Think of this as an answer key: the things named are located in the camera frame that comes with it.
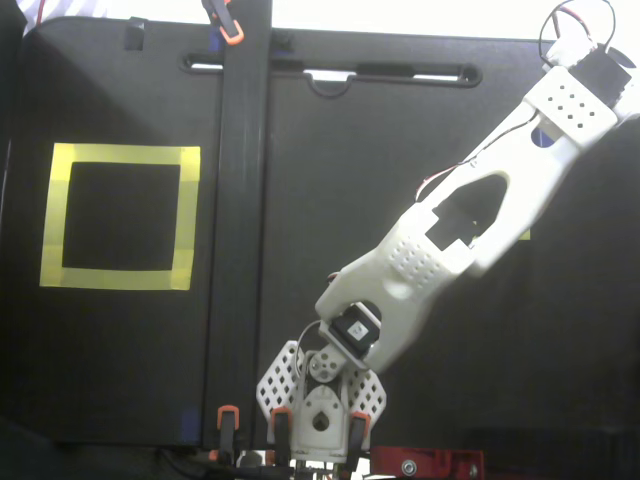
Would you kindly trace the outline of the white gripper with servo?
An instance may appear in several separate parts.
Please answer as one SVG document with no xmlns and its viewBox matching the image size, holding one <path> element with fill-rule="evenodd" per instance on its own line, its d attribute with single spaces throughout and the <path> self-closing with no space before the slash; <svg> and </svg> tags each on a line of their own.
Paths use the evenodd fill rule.
<svg viewBox="0 0 640 480">
<path fill-rule="evenodd" d="M 571 68 L 580 61 L 580 42 L 569 38 L 557 39 L 544 54 L 544 61 L 550 67 Z"/>
</svg>

